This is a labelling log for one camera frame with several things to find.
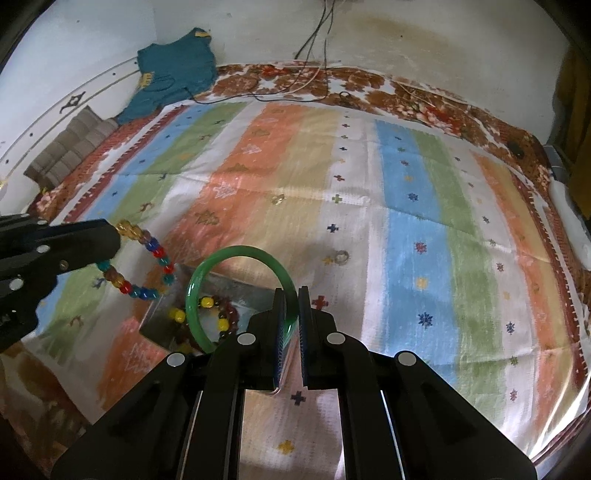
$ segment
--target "amber bead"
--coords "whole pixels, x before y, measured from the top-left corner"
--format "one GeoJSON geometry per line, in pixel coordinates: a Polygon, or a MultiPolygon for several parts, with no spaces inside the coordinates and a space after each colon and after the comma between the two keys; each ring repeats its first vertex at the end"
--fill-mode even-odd
{"type": "Polygon", "coordinates": [[[114,280],[111,280],[111,283],[113,284],[113,286],[115,288],[121,288],[123,286],[123,284],[125,283],[125,277],[123,275],[121,275],[120,273],[117,273],[117,276],[115,277],[114,280]]]}
{"type": "Polygon", "coordinates": [[[132,240],[139,240],[144,236],[144,231],[137,225],[133,225],[129,231],[129,238],[132,240]]]}
{"type": "Polygon", "coordinates": [[[120,235],[124,235],[124,236],[128,236],[129,235],[129,231],[132,228],[131,223],[129,222],[129,220],[121,220],[116,226],[115,228],[117,229],[117,231],[119,232],[120,235]]]}

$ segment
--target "brown bead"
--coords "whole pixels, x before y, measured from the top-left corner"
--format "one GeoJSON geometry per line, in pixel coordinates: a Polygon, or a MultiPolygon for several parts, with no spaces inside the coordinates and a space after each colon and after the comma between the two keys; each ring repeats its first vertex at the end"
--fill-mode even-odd
{"type": "Polygon", "coordinates": [[[111,265],[103,273],[103,276],[105,277],[105,279],[108,280],[108,281],[110,281],[110,282],[112,282],[114,279],[116,279],[117,278],[117,275],[119,275],[119,273],[117,272],[117,270],[115,269],[115,267],[113,265],[111,265]]]}
{"type": "Polygon", "coordinates": [[[147,230],[142,231],[142,238],[139,239],[139,243],[142,245],[147,244],[150,240],[152,240],[152,234],[147,230]]]}

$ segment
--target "metal screw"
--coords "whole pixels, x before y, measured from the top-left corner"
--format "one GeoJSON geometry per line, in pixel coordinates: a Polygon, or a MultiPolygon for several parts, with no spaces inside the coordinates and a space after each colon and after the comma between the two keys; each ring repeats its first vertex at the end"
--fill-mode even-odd
{"type": "Polygon", "coordinates": [[[238,335],[238,343],[240,345],[252,345],[254,342],[256,342],[256,337],[251,333],[246,332],[238,335]]]}
{"type": "Polygon", "coordinates": [[[345,342],[345,336],[340,332],[329,333],[326,341],[331,345],[342,345],[345,342]]]}
{"type": "Polygon", "coordinates": [[[180,367],[184,363],[184,355],[182,353],[172,353],[166,359],[171,367],[180,367]]]}
{"type": "Polygon", "coordinates": [[[417,357],[415,357],[411,352],[402,352],[400,355],[398,355],[398,361],[405,367],[411,367],[417,363],[417,357]]]}
{"type": "Polygon", "coordinates": [[[25,283],[21,278],[13,278],[8,284],[8,288],[10,288],[12,291],[17,291],[19,288],[22,288],[24,284],[25,283]]]}

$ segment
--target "electrical wire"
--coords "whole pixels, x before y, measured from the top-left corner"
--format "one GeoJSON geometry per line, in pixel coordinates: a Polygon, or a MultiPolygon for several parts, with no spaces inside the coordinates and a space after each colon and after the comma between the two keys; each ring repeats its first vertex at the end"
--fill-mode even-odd
{"type": "Polygon", "coordinates": [[[283,292],[285,293],[285,322],[283,325],[283,348],[285,348],[291,339],[299,314],[296,288],[283,265],[264,250],[249,247],[247,245],[234,245],[233,247],[222,248],[221,250],[212,253],[201,262],[191,276],[189,287],[187,288],[187,296],[185,298],[185,311],[187,313],[187,323],[189,324],[189,329],[191,330],[191,334],[195,338],[195,341],[205,353],[211,353],[216,349],[216,346],[205,334],[205,331],[199,322],[199,290],[203,279],[213,267],[218,263],[233,257],[254,258],[273,270],[273,273],[279,279],[279,282],[283,287],[283,292]]]}
{"type": "MultiPolygon", "coordinates": [[[[200,105],[212,105],[214,103],[225,102],[226,100],[231,100],[233,98],[241,98],[241,97],[253,97],[256,100],[258,100],[259,102],[279,102],[279,101],[283,101],[283,102],[296,102],[296,103],[310,103],[310,102],[319,102],[321,100],[324,100],[325,98],[328,97],[328,95],[329,95],[329,89],[330,89],[330,87],[329,87],[329,78],[328,78],[328,75],[327,75],[327,70],[328,70],[328,68],[327,68],[328,67],[328,65],[327,65],[328,64],[328,59],[327,59],[327,42],[328,42],[328,36],[330,34],[330,31],[332,30],[332,26],[333,26],[333,23],[335,21],[335,4],[336,4],[336,0],[333,0],[332,1],[332,5],[330,7],[330,10],[329,10],[328,14],[326,14],[326,17],[325,17],[324,15],[326,13],[327,0],[324,0],[324,8],[323,8],[323,12],[322,12],[322,17],[321,17],[321,19],[320,19],[320,21],[319,21],[316,29],[314,29],[314,32],[310,36],[310,38],[313,37],[313,39],[312,39],[312,42],[310,44],[310,47],[308,48],[308,53],[306,55],[306,59],[304,61],[304,64],[301,67],[301,70],[298,73],[298,75],[295,77],[295,79],[287,87],[285,87],[285,88],[283,88],[281,90],[278,90],[276,92],[255,93],[254,91],[251,91],[249,93],[239,93],[239,94],[232,95],[232,96],[229,96],[229,97],[224,97],[224,98],[221,98],[221,99],[218,99],[218,100],[213,100],[211,102],[200,102],[199,100],[195,100],[194,95],[192,95],[191,92],[187,88],[185,88],[185,90],[188,91],[189,95],[191,95],[191,97],[193,98],[193,101],[195,103],[200,104],[200,105]],[[312,48],[314,46],[314,42],[316,41],[316,38],[318,36],[318,32],[321,29],[322,25],[326,22],[326,20],[328,20],[328,18],[330,18],[330,24],[329,24],[328,30],[326,31],[326,36],[324,37],[324,46],[323,46],[324,71],[325,71],[325,75],[324,76],[326,78],[326,93],[322,97],[320,97],[320,98],[315,98],[315,99],[310,99],[310,100],[287,99],[287,98],[275,98],[275,99],[266,100],[266,99],[260,98],[262,96],[280,95],[280,94],[285,93],[285,92],[287,92],[287,93],[295,93],[295,92],[298,92],[299,90],[302,90],[303,88],[305,88],[306,86],[308,86],[317,77],[317,75],[322,70],[322,67],[321,66],[318,67],[318,69],[317,69],[316,73],[314,74],[314,76],[307,83],[305,83],[304,85],[298,87],[296,90],[291,91],[291,87],[293,87],[297,83],[298,79],[300,78],[300,76],[302,75],[302,73],[305,71],[305,69],[306,69],[306,67],[308,65],[309,59],[310,59],[310,55],[311,55],[311,52],[312,52],[312,48]]],[[[305,47],[306,44],[310,41],[310,38],[308,40],[306,40],[306,42],[304,43],[303,47],[305,47]]]]}
{"type": "Polygon", "coordinates": [[[324,17],[326,13],[326,0],[324,0],[324,8],[322,9],[322,15],[320,16],[320,22],[318,23],[318,25],[316,26],[316,28],[314,29],[314,31],[312,32],[312,34],[308,37],[308,39],[304,42],[304,44],[300,47],[300,49],[297,51],[297,53],[294,56],[294,60],[297,60],[298,57],[300,56],[300,53],[302,53],[302,51],[304,50],[304,48],[306,47],[306,45],[308,44],[308,42],[310,40],[312,40],[312,37],[314,37],[314,39],[316,39],[316,36],[318,35],[318,32],[320,31],[320,29],[322,28],[322,25],[324,25],[324,22],[326,22],[328,20],[328,15],[326,16],[326,18],[324,17]]]}
{"type": "MultiPolygon", "coordinates": [[[[330,24],[328,27],[328,30],[326,31],[326,36],[324,37],[324,47],[323,47],[323,52],[324,52],[324,78],[326,80],[326,92],[324,93],[324,95],[320,98],[314,98],[314,99],[310,99],[310,100],[299,100],[299,99],[290,99],[290,98],[276,98],[276,99],[270,99],[270,100],[263,100],[260,98],[256,98],[256,94],[253,93],[253,97],[256,98],[259,102],[276,102],[276,101],[282,101],[282,102],[296,102],[296,103],[312,103],[312,102],[320,102],[321,100],[324,100],[325,98],[328,97],[329,93],[330,93],[330,86],[329,86],[329,76],[328,76],[328,55],[326,53],[326,46],[327,46],[327,42],[328,42],[328,37],[330,34],[330,31],[332,30],[332,26],[333,23],[335,21],[335,3],[336,0],[333,0],[332,2],[332,6],[330,7],[330,11],[329,11],[329,16],[330,16],[330,24]]],[[[310,52],[312,50],[312,46],[313,46],[314,42],[312,42],[310,44],[310,48],[308,49],[308,56],[310,55],[310,52]]],[[[321,70],[322,68],[319,67],[318,71],[316,72],[316,74],[314,75],[313,78],[316,77],[316,75],[318,75],[318,72],[321,70]]],[[[305,85],[302,85],[301,88],[298,88],[296,91],[301,90],[303,87],[307,86],[309,83],[311,83],[311,80],[306,83],[305,85]]]]}

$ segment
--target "beaded bracelet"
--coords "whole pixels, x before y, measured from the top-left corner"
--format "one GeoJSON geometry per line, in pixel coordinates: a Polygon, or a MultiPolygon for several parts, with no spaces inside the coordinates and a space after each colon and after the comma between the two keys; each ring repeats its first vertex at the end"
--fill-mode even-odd
{"type": "Polygon", "coordinates": [[[229,299],[223,299],[214,295],[205,296],[199,299],[199,307],[211,309],[217,307],[217,329],[219,330],[219,339],[224,340],[228,335],[236,333],[238,330],[238,311],[232,306],[229,299]]]}
{"type": "MultiPolygon", "coordinates": [[[[120,221],[115,228],[121,236],[125,236],[131,240],[137,240],[148,252],[152,253],[152,255],[158,260],[158,263],[163,267],[164,275],[162,276],[162,282],[165,285],[169,286],[174,283],[174,265],[170,262],[164,248],[158,243],[158,240],[150,234],[150,232],[142,230],[137,225],[132,225],[132,223],[127,220],[120,221]]],[[[111,265],[109,260],[98,262],[96,266],[101,272],[103,272],[103,276],[106,280],[110,281],[122,294],[129,295],[133,299],[154,300],[157,299],[160,294],[164,293],[164,289],[158,291],[156,288],[138,287],[135,284],[131,284],[123,275],[117,272],[116,268],[111,265]]]]}

